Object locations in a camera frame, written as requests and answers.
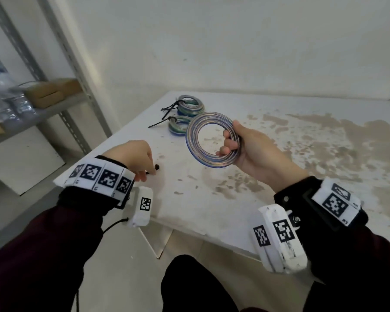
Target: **hand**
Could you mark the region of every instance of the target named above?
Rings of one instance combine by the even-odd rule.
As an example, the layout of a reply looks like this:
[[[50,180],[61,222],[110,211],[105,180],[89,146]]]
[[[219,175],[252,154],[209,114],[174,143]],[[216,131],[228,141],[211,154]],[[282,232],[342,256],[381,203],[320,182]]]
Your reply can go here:
[[[235,132],[242,138],[241,154],[234,164],[251,177],[269,185],[276,193],[307,178],[308,172],[290,161],[273,141],[260,131],[232,122]],[[224,130],[224,146],[216,154],[224,156],[238,149],[236,141],[229,139]]]
[[[103,153],[103,156],[123,163],[130,171],[136,174],[136,182],[146,182],[146,171],[156,175],[153,166],[152,150],[144,140],[131,140]]]

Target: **white wall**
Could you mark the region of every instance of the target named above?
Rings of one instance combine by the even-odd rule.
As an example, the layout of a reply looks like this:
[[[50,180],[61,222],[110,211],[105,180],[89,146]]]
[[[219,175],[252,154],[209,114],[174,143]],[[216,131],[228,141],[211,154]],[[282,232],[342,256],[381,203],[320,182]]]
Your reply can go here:
[[[111,122],[170,89],[390,98],[390,0],[50,0]]]
[[[46,76],[75,77],[36,0],[0,1]],[[0,59],[17,82],[34,80],[1,28]],[[72,107],[69,113],[92,148],[106,139],[89,105]],[[39,129],[52,144],[81,151],[58,116],[40,124]]]

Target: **dark red sleeve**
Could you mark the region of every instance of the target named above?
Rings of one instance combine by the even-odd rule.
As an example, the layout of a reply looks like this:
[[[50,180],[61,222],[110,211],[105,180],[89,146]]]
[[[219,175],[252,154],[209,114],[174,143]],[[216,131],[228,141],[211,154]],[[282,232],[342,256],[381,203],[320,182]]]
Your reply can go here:
[[[83,266],[103,236],[102,216],[116,203],[64,189],[56,207],[0,249],[0,311],[71,311]]]
[[[314,284],[304,311],[374,311],[390,306],[390,242],[365,226],[365,213],[351,228],[341,226],[334,232],[324,225],[304,199],[305,193],[316,191],[320,184],[310,177],[275,195],[276,203],[301,218],[296,232],[312,273],[325,283]]]

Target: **qr-like marker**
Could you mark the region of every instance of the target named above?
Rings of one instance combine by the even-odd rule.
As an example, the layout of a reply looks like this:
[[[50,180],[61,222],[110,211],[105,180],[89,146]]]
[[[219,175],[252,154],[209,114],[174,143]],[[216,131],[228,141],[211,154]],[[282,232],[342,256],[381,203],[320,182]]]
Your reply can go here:
[[[344,197],[347,200],[350,200],[351,193],[345,189],[343,189],[340,185],[334,183],[332,185],[332,191],[340,195],[341,197]]]
[[[292,229],[290,228],[287,220],[284,219],[275,221],[273,222],[273,225],[275,226],[276,233],[282,243],[289,240],[293,240],[295,238],[295,235],[293,234]]]
[[[118,190],[120,193],[126,194],[130,184],[131,180],[123,176],[115,190]]]
[[[116,181],[119,179],[119,174],[111,172],[109,170],[104,170],[98,180],[98,183],[110,188],[114,188]]]
[[[260,225],[258,227],[253,228],[254,234],[256,235],[257,242],[260,246],[268,246],[270,245],[269,237],[267,236],[265,227]]]
[[[142,200],[140,202],[140,210],[150,211],[151,202],[152,202],[152,200],[150,198],[142,197]]]
[[[69,178],[77,176],[79,171],[82,169],[83,166],[84,166],[83,164],[77,165],[76,168],[72,171]]]
[[[100,166],[87,164],[85,169],[82,171],[82,173],[79,177],[85,178],[88,180],[95,180],[100,171],[101,171]]]
[[[335,194],[330,194],[327,199],[323,202],[322,206],[331,211],[338,218],[343,214],[345,209],[347,209],[348,204],[339,198]]]

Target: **leg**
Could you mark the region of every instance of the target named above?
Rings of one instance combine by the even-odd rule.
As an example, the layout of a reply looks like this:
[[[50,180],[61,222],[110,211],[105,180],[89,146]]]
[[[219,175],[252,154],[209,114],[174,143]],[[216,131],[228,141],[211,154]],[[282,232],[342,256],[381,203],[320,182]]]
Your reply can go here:
[[[161,293],[163,312],[238,312],[218,279],[189,255],[177,256],[171,262],[162,280]]]

